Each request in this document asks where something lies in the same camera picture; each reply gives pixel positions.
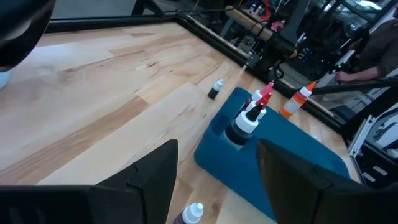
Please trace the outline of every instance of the hand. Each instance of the hand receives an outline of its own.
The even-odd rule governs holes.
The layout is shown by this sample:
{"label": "hand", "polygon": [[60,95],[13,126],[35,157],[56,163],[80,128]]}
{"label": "hand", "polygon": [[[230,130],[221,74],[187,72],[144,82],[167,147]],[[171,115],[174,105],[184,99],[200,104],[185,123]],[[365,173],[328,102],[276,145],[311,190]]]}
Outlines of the hand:
{"label": "hand", "polygon": [[346,72],[336,72],[336,80],[339,82],[351,82],[354,80],[354,76]]}

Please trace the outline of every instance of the small black bottle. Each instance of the small black bottle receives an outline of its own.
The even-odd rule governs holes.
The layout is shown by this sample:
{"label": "small black bottle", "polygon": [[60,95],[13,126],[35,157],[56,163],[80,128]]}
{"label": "small black bottle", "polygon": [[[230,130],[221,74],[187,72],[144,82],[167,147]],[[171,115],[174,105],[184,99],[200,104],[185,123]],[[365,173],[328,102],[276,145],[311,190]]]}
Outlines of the small black bottle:
{"label": "small black bottle", "polygon": [[233,143],[243,146],[252,138],[252,133],[259,125],[257,117],[262,110],[260,103],[250,111],[242,111],[235,120],[225,129],[226,137]]}
{"label": "small black bottle", "polygon": [[223,87],[224,84],[224,80],[219,79],[217,80],[217,82],[213,85],[213,87],[211,88],[211,90],[209,91],[209,93],[207,94],[207,96],[214,100],[217,96],[217,94],[220,92],[221,87]]}

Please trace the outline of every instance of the person's arm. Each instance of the person's arm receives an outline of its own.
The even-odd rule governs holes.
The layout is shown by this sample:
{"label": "person's arm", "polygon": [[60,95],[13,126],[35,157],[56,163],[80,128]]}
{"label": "person's arm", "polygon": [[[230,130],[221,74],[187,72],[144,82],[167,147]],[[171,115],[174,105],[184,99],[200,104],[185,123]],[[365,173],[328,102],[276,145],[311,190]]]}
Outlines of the person's arm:
{"label": "person's arm", "polygon": [[398,39],[387,46],[387,50],[380,59],[380,63],[362,72],[351,74],[353,81],[366,81],[382,78],[398,66]]}

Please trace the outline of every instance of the person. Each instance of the person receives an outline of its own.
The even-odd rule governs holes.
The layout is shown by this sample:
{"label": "person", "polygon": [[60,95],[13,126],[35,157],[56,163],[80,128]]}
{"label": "person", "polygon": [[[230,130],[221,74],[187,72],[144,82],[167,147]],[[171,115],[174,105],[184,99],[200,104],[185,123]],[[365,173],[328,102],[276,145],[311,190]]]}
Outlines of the person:
{"label": "person", "polygon": [[[361,82],[385,77],[398,65],[398,6],[396,6],[393,20],[382,23],[370,34],[369,42],[359,55],[359,72],[336,72],[335,82]],[[331,93],[321,99],[321,104],[327,109],[345,105],[354,100],[360,91]]]}

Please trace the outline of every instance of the blue foam holder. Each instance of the blue foam holder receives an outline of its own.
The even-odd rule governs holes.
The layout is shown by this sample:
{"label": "blue foam holder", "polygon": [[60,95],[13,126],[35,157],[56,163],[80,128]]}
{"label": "blue foam holder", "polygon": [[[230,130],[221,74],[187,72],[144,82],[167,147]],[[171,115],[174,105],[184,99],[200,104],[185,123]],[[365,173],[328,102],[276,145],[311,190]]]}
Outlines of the blue foam holder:
{"label": "blue foam holder", "polygon": [[200,167],[273,220],[275,216],[257,166],[256,149],[259,139],[268,139],[349,179],[346,165],[338,155],[269,107],[253,132],[253,138],[240,150],[225,141],[221,137],[222,133],[250,96],[246,90],[235,88],[211,120],[194,154]]}

